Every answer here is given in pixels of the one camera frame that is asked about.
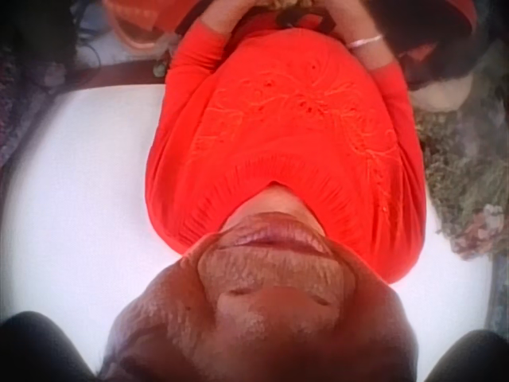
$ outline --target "red object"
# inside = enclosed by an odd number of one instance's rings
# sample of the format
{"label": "red object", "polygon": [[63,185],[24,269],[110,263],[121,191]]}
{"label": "red object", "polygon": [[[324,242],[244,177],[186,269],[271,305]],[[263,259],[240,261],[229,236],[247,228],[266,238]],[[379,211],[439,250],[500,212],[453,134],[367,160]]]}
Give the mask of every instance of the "red object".
{"label": "red object", "polygon": [[425,231],[422,153],[400,67],[369,73],[308,29],[244,29],[223,60],[227,38],[197,21],[173,58],[146,172],[157,233],[183,253],[277,182],[329,238],[387,282],[400,279]]}

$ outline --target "person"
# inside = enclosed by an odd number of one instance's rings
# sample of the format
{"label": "person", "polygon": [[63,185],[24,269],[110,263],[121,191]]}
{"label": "person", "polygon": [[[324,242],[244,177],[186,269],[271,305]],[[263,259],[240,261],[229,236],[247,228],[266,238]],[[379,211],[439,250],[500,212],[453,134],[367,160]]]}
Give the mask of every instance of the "person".
{"label": "person", "polygon": [[418,259],[425,182],[406,83],[361,0],[278,29],[215,0],[181,42],[146,168],[184,257],[115,320],[106,380],[414,380],[388,283]]}

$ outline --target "mouth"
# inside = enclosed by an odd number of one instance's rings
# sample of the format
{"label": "mouth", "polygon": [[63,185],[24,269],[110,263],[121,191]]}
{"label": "mouth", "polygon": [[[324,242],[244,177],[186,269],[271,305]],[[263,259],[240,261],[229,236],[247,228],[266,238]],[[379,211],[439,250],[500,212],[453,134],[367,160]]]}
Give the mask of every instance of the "mouth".
{"label": "mouth", "polygon": [[219,241],[220,248],[271,247],[333,258],[332,251],[318,232],[283,213],[250,216]]}

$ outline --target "bracelet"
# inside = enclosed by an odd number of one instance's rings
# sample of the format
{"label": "bracelet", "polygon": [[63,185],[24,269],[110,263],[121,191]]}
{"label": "bracelet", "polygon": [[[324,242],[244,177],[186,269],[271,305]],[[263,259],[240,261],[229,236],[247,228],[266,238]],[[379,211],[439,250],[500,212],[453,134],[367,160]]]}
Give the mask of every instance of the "bracelet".
{"label": "bracelet", "polygon": [[371,38],[364,38],[362,40],[353,41],[350,44],[346,44],[346,47],[348,49],[355,49],[355,48],[359,48],[360,46],[370,44],[372,42],[380,41],[382,39],[383,39],[383,35],[379,34],[378,36],[374,36]]}

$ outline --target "white surface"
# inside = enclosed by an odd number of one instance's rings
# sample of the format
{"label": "white surface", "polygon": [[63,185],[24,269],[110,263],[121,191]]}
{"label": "white surface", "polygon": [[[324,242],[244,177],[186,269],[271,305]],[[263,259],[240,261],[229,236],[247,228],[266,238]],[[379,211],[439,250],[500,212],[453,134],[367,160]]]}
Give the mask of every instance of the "white surface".
{"label": "white surface", "polygon": [[[48,315],[99,368],[118,312],[177,259],[153,232],[143,197],[163,87],[63,96],[14,168],[1,231],[2,313]],[[483,327],[491,264],[463,262],[429,207],[418,265],[394,285],[420,345],[419,380]]]}

